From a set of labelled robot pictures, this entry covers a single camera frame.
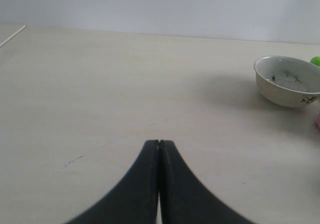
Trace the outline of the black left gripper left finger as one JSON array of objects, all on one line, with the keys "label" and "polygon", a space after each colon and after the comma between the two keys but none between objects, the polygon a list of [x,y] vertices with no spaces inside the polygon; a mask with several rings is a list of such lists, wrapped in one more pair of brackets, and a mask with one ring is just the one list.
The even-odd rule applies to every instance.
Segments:
[{"label": "black left gripper left finger", "polygon": [[69,224],[155,224],[158,211],[159,141],[144,143],[123,178]]}]

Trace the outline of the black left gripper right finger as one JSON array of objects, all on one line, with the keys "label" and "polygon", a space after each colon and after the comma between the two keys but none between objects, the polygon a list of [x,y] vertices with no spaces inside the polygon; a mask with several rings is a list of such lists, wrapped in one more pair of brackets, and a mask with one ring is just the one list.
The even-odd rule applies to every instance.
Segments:
[{"label": "black left gripper right finger", "polygon": [[163,224],[251,224],[193,174],[173,141],[159,143],[159,197]]}]

